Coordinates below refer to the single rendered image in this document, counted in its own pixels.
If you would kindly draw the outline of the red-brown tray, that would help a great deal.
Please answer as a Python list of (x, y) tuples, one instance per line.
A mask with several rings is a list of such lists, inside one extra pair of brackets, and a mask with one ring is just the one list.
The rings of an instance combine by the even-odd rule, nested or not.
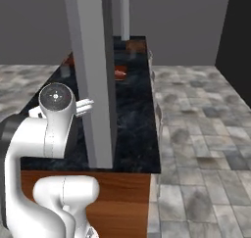
[[(115, 66), (115, 71), (123, 71), (125, 73), (127, 73), (127, 67), (126, 66)], [(121, 81), (121, 80), (125, 80), (126, 76), (122, 77), (122, 76), (115, 76), (115, 80), (116, 81)]]

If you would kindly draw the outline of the wooden counter with dark top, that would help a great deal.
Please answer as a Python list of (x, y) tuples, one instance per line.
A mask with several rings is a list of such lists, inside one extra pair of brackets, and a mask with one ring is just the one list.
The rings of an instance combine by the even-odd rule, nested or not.
[(91, 168), (83, 130), (74, 153), (64, 160), (22, 159), (22, 184), (27, 196), (36, 180), (50, 175), (89, 175), (100, 195), (87, 216), (100, 238), (147, 238), (150, 177), (161, 172), (147, 43), (114, 38), (115, 66), (126, 66), (125, 80), (116, 82), (118, 134), (114, 166)]

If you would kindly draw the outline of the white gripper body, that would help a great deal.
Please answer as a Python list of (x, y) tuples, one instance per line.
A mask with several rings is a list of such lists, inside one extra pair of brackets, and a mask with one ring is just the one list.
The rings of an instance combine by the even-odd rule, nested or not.
[(83, 99), (77, 101), (75, 104), (76, 104), (76, 115), (78, 117), (81, 117), (92, 108), (94, 101), (90, 99)]

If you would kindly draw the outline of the grey fridge door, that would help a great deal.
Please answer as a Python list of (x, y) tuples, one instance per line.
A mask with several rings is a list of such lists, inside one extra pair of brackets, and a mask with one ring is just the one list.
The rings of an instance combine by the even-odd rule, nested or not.
[(94, 101), (82, 117), (88, 164), (111, 168), (117, 141), (112, 0), (65, 0), (80, 98)]

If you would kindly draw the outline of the red-brown object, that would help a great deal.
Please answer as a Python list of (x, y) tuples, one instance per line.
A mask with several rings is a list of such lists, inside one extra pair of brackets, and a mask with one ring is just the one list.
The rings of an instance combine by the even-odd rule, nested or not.
[(66, 63), (69, 66), (74, 66), (75, 65), (75, 60), (74, 60), (74, 54), (73, 54), (73, 52), (68, 56)]

